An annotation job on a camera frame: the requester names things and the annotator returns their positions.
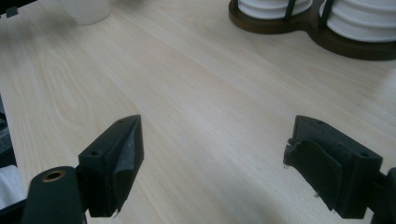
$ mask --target white cup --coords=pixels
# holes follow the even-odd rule
[[[101,21],[110,13],[108,0],[58,0],[78,25]]]

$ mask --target table surface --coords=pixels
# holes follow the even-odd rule
[[[53,0],[0,20],[0,92],[23,183],[78,165],[140,114],[146,158],[115,218],[89,223],[369,223],[329,211],[282,163],[294,118],[322,119],[396,165],[396,62],[304,32],[235,27],[227,0],[121,0],[77,26]]]

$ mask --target wooden holder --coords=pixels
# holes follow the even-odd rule
[[[289,21],[259,20],[249,17],[238,8],[237,0],[229,5],[229,16],[237,27],[256,34],[279,35],[293,31],[306,31],[319,46],[349,58],[368,61],[396,59],[396,42],[365,43],[340,36],[328,27],[319,28],[319,8],[323,0],[314,0],[311,8]]]

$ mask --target screw hole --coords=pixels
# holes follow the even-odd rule
[[[99,156],[100,155],[100,151],[95,150],[95,151],[91,152],[91,155],[92,156]]]
[[[65,175],[65,172],[62,171],[62,170],[60,170],[60,171],[54,171],[54,172],[51,172],[51,173],[45,175],[45,176],[43,177],[43,182],[52,182],[52,181],[56,181],[56,180],[59,180],[60,178],[64,177],[64,175]]]

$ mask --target white plate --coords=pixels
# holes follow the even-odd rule
[[[396,8],[358,6],[351,1],[336,1],[332,13],[359,25],[370,27],[396,27]]]
[[[309,9],[312,5],[313,0],[305,0],[300,5],[295,5],[292,15],[300,14],[307,9]],[[260,19],[260,20],[276,20],[282,19],[285,17],[287,5],[284,7],[276,7],[276,8],[262,8],[262,7],[253,7],[249,4],[249,1],[239,1],[239,9],[245,13],[246,15]]]
[[[296,0],[295,6],[304,4],[308,0]],[[289,4],[289,0],[239,0],[240,4],[262,9],[280,9],[286,8]]]
[[[320,7],[320,15],[323,8],[324,4]],[[396,41],[396,28],[389,29],[357,24],[333,13],[327,22],[327,26],[343,37],[362,42],[385,43]]]

